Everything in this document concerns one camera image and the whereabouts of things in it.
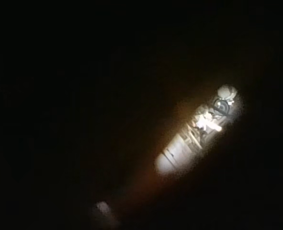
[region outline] dark background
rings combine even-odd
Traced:
[[[283,229],[283,9],[98,4],[0,27],[1,224],[88,229],[174,108],[233,80],[244,113],[124,229]]]

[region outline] helmet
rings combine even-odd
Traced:
[[[218,96],[223,100],[232,100],[237,94],[237,90],[229,85],[221,86],[217,92]]]

